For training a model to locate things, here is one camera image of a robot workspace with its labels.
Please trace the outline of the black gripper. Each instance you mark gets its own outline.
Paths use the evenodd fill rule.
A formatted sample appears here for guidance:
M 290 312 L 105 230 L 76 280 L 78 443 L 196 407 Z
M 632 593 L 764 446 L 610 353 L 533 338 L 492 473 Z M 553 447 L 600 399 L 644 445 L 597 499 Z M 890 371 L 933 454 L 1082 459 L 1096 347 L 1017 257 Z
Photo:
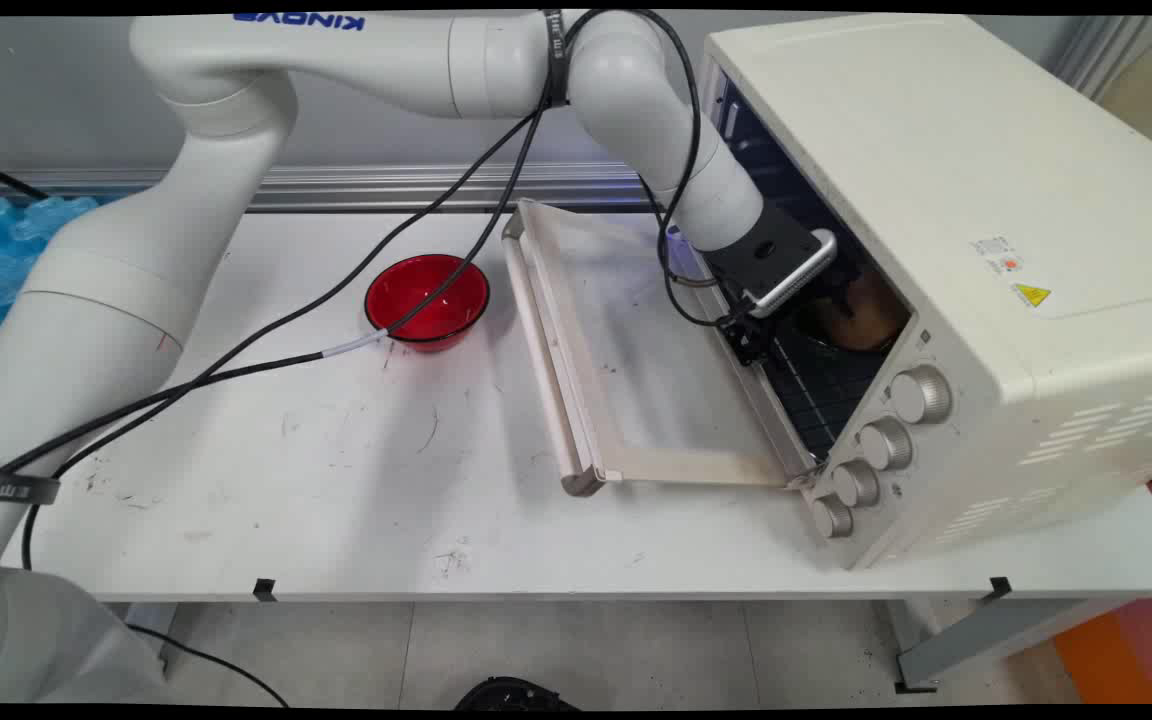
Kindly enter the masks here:
M 823 343 L 846 346 L 856 311 L 849 291 L 861 279 L 861 266 L 842 263 L 824 270 L 788 304 L 788 324 Z

